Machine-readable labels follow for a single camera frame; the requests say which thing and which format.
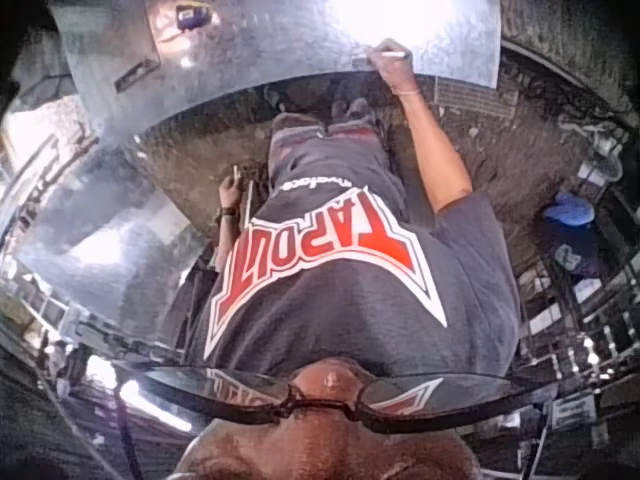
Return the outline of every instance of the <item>person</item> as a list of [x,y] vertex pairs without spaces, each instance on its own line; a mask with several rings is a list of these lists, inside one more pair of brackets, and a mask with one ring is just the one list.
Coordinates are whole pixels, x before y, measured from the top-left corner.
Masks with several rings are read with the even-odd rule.
[[[339,122],[329,127],[279,115],[270,196],[243,231],[239,182],[222,184],[222,273],[188,346],[191,365],[288,378],[303,398],[345,405],[374,377],[507,371],[519,300],[500,224],[426,106],[410,52],[387,40],[368,57],[406,115],[434,228],[410,224],[405,189],[365,100],[347,112],[337,105]],[[269,425],[216,420],[189,447],[175,478],[189,472],[479,476],[453,431],[374,433],[332,408],[302,408]]]

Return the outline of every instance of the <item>metal sheet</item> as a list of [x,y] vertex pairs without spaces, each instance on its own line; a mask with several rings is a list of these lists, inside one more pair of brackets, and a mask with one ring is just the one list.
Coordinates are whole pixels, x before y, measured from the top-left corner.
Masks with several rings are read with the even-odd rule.
[[[123,140],[244,88],[353,71],[364,47],[386,37],[411,48],[418,73],[496,86],[499,0],[204,3],[212,22],[173,35],[174,1],[147,0],[146,9],[143,0],[54,2],[74,80],[103,138]],[[116,93],[118,79],[156,54],[158,68]]]
[[114,330],[173,345],[180,325],[164,318],[203,247],[162,191],[103,148],[56,185],[16,258]]

